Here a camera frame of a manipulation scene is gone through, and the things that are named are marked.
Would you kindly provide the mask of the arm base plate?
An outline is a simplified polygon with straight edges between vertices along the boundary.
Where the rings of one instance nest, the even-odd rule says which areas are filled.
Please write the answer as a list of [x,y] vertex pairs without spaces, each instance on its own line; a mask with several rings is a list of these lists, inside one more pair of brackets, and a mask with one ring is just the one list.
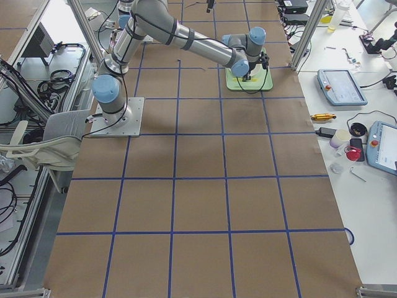
[[143,97],[129,97],[127,111],[124,114],[123,110],[117,114],[103,113],[98,104],[96,113],[102,115],[93,120],[89,137],[138,137],[144,103]]
[[147,35],[147,36],[143,39],[143,41],[144,41],[145,43],[153,43],[153,42],[154,42],[154,39],[153,39],[152,37],[150,37],[149,35]]

